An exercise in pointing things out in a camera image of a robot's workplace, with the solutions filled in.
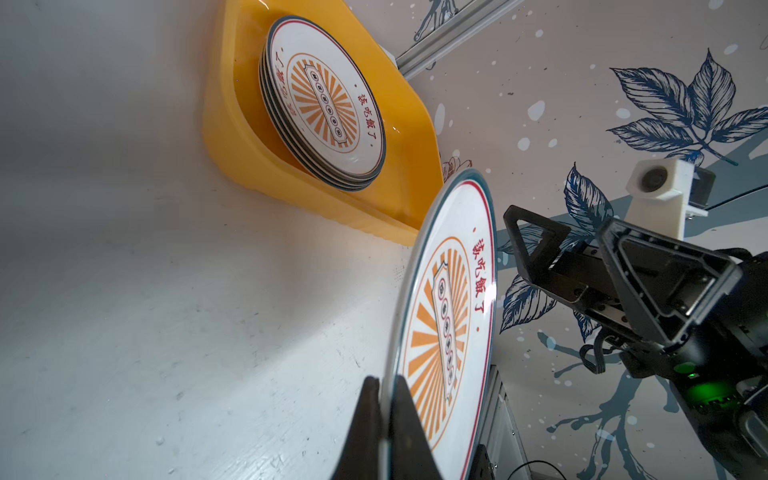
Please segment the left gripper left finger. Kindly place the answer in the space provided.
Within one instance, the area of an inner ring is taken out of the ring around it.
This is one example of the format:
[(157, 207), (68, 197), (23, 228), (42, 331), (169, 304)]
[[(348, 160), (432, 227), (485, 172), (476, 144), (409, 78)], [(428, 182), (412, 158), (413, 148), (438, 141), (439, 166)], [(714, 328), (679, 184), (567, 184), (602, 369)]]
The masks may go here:
[(379, 403), (380, 380), (367, 376), (336, 465), (333, 480), (364, 480), (379, 477), (379, 443), (382, 418)]

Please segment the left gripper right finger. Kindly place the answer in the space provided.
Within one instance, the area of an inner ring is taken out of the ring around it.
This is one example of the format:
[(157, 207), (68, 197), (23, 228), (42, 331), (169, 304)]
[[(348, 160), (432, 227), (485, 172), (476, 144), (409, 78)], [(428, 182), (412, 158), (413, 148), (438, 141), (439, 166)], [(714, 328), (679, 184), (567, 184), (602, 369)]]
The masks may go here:
[(389, 441), (390, 479), (441, 479), (409, 386), (401, 375), (396, 376), (393, 390)]

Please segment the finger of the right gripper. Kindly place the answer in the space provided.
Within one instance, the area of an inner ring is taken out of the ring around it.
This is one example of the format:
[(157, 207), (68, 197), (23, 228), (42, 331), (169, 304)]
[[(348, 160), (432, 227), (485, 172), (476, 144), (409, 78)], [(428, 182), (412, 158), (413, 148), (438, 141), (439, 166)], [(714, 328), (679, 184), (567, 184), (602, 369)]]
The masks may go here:
[(537, 282), (558, 258), (571, 228), (522, 207), (511, 205), (503, 216), (518, 273)]

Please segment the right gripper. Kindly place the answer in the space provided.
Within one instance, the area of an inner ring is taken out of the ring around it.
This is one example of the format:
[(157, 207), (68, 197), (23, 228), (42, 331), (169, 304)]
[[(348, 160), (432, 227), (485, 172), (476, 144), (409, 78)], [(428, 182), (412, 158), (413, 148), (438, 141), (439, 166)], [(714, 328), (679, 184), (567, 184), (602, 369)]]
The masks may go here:
[(767, 258), (712, 251), (610, 219), (528, 282), (597, 322), (580, 349), (604, 371), (666, 379), (704, 448), (734, 477), (767, 475)]

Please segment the orange sunburst plate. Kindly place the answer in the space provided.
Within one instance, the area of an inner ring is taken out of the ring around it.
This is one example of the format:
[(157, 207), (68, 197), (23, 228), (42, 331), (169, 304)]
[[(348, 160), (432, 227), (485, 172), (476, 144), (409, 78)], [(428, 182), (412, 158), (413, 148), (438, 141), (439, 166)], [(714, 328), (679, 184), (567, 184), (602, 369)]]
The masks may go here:
[(417, 235), (400, 289), (382, 380), (393, 425), (407, 396), (443, 479), (466, 479), (478, 443), (497, 296), (495, 216), (475, 169), (442, 187)]
[(377, 179), (386, 131), (373, 91), (346, 50), (299, 16), (270, 27), (263, 53), (274, 103), (295, 137), (329, 174)]

